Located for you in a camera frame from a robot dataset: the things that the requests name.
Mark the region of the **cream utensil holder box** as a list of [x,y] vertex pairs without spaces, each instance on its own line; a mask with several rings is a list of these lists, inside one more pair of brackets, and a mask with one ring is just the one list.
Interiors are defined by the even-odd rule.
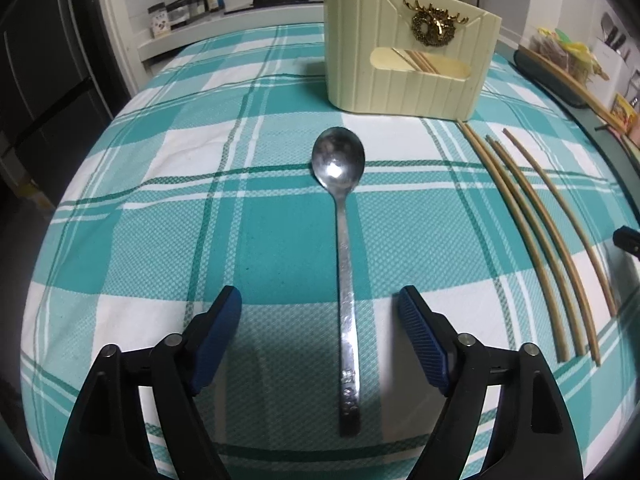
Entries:
[[468,120],[501,28],[459,0],[323,0],[326,88],[349,113]]

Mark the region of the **wooden cutting board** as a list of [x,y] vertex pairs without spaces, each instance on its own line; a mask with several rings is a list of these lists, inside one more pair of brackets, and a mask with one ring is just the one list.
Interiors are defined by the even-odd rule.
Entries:
[[611,114],[611,110],[607,110],[590,92],[588,84],[580,84],[565,70],[524,46],[518,47],[514,54],[514,61],[523,73],[539,81],[567,104],[589,107],[608,128],[622,138],[623,144],[632,150],[639,151],[639,112],[634,106],[638,117],[634,126],[626,133],[624,126]]

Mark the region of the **steel spoon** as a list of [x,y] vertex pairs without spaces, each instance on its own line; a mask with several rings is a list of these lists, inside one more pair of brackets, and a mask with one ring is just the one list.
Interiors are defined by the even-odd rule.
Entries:
[[360,366],[357,315],[352,286],[346,202],[358,186],[366,164],[364,148],[356,133],[332,127],[318,136],[311,151],[311,170],[334,200],[336,223],[338,316],[340,320],[340,435],[355,437],[361,428]]

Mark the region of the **yellow seasoning packet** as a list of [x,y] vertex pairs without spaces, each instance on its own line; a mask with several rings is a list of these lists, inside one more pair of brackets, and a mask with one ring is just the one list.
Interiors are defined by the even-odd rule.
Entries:
[[611,114],[624,126],[624,131],[628,133],[634,126],[638,117],[637,112],[631,104],[620,94],[616,92],[611,107]]

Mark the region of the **spice jar rack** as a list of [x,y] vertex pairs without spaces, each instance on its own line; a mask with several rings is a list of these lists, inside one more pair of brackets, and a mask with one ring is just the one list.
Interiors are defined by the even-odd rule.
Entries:
[[205,13],[201,0],[176,0],[166,6],[171,30],[189,25]]

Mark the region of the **white knife block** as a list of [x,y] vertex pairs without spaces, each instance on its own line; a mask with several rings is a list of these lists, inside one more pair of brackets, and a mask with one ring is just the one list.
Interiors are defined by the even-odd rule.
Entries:
[[623,50],[627,36],[620,32],[611,15],[604,12],[600,21],[602,37],[593,44],[592,53],[600,66],[600,74],[589,81],[590,92],[610,110],[616,96],[622,96],[631,106],[639,99],[639,70],[631,68],[630,50]]

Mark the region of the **bag of snacks basket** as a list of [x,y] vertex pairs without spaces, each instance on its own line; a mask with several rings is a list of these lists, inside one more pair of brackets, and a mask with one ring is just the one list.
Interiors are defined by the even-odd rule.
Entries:
[[565,70],[580,84],[593,77],[610,79],[586,44],[570,40],[559,29],[539,27],[529,39],[529,49]]

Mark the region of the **teal plaid tablecloth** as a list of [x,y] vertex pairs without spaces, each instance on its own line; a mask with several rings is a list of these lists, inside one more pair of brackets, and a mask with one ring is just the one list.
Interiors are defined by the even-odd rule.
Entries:
[[[55,471],[68,416],[106,344],[151,347],[218,292],[238,331],[196,403],[235,479],[400,479],[444,400],[393,296],[420,290],[460,332],[555,357],[520,233],[452,122],[353,115],[326,97],[318,24],[192,44],[116,116],[55,211],[22,329],[28,434]],[[360,137],[349,196],[362,428],[338,433],[334,205],[309,171],[323,130]]]

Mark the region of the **small white label jar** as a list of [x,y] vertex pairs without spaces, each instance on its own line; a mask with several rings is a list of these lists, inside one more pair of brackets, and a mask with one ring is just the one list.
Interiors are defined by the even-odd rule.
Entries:
[[148,9],[151,34],[154,39],[168,35],[171,32],[166,4],[154,4]]

